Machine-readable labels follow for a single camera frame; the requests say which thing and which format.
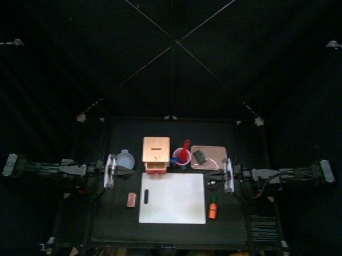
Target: red object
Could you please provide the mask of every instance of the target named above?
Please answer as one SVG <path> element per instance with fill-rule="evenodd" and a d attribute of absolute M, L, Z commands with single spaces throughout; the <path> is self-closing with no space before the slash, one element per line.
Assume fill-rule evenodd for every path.
<path fill-rule="evenodd" d="M 183 149 L 180 151 L 180 154 L 179 154 L 179 159 L 181 161 L 181 163 L 185 163 L 187 162 L 187 148 L 189 146 L 189 140 L 185 140 L 184 141 L 184 145 L 183 145 Z"/>

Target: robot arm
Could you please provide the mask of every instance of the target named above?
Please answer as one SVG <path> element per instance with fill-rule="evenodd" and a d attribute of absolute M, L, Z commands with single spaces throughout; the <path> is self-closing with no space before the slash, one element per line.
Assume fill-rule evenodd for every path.
<path fill-rule="evenodd" d="M 215 189 L 217 183 L 224 182 L 224 192 L 233 193 L 233 179 L 237 179 L 241 185 L 247 184 L 255 191 L 255 196 L 249 196 L 249 199 L 259 198 L 269 184 L 303 181 L 315 181 L 317 184 L 335 182 L 327 160 L 319 160 L 305 168 L 281 168 L 279 170 L 248 169 L 240 165 L 232 167 L 229 159 L 223 160 L 223 166 L 223 170 L 211 171 L 205 175 L 208 188 Z"/>

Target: black tabletop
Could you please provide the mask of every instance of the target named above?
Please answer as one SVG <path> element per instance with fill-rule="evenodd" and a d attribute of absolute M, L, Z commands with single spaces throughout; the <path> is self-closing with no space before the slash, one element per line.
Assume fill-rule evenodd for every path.
<path fill-rule="evenodd" d="M 205 224 L 138 223 L 141 173 L 144 172 L 141 162 L 142 137 L 169 137 L 170 152 L 177 147 L 181 147 L 185 139 L 189 139 L 191 145 L 223 146 L 227 149 L 227 157 L 231 159 L 232 164 L 239 163 L 255 168 L 268 167 L 261 130 L 252 122 L 110 120 L 106 127 L 104 151 L 118 154 L 121 149 L 128 149 L 134 157 L 134 174 L 117 177 L 113 189 L 106 190 L 86 208 L 90 210 L 89 214 L 92 214 L 86 232 L 89 244 L 126 244 L 136 247 L 170 245 L 184 249 L 245 248 L 247 235 L 243 206 L 232 194 L 224 193 L 223 184 L 213 191 L 207 187 L 204 188 L 205 213 L 211 194 L 216 194 L 219 207 L 216 220 L 207 218 Z M 84 150 L 84 146 L 80 151 L 74 150 L 74 152 L 80 154 L 81 150 Z M 208 171 L 192 170 L 189 166 L 185 170 L 181 170 L 177 166 L 170 165 L 168 172 L 207 173 Z M 239 181 L 236 180 L 235 190 L 239 191 Z M 129 192 L 137 195 L 137 203 L 133 208 L 126 207 L 126 195 Z M 64 214 L 62 218 L 72 218 L 68 216 L 69 214 Z M 62 232 L 60 232 L 58 241 L 72 240 L 72 231 L 68 232 L 66 227 L 60 230 Z"/>

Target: table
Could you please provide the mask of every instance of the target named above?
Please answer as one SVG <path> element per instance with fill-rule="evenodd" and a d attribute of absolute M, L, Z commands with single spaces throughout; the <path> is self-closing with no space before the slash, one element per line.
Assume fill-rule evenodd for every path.
<path fill-rule="evenodd" d="M 72 195 L 62 199 L 56 221 L 56 247 L 124 247 L 245 250 L 251 247 L 247 232 L 245 207 L 232 194 L 224 194 L 223 185 L 217 195 L 217 219 L 204 225 L 141 224 L 138 204 L 126 208 L 126 194 L 140 194 L 142 137 L 169 137 L 170 152 L 189 139 L 192 145 L 224 146 L 232 164 L 267 168 L 268 156 L 261 127 L 253 122 L 227 120 L 177 120 L 113 118 L 102 123 L 94 121 L 80 127 L 72 150 L 73 160 L 86 162 L 98 155 L 118 154 L 128 149 L 136 160 L 136 174 L 116 178 L 114 187 L 96 199 Z M 201 172 L 176 166 L 168 172 Z M 205 209 L 212 191 L 205 187 Z"/>

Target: black wall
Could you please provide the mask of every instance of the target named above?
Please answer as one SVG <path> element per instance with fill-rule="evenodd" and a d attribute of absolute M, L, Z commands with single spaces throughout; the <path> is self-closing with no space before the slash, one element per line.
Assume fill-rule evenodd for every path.
<path fill-rule="evenodd" d="M 327 159 L 336 178 L 332 186 L 283 188 L 280 214 L 293 255 L 342 255 L 340 71 L 342 51 L 332 50 L 265 125 L 272 165 L 304 167 Z"/>

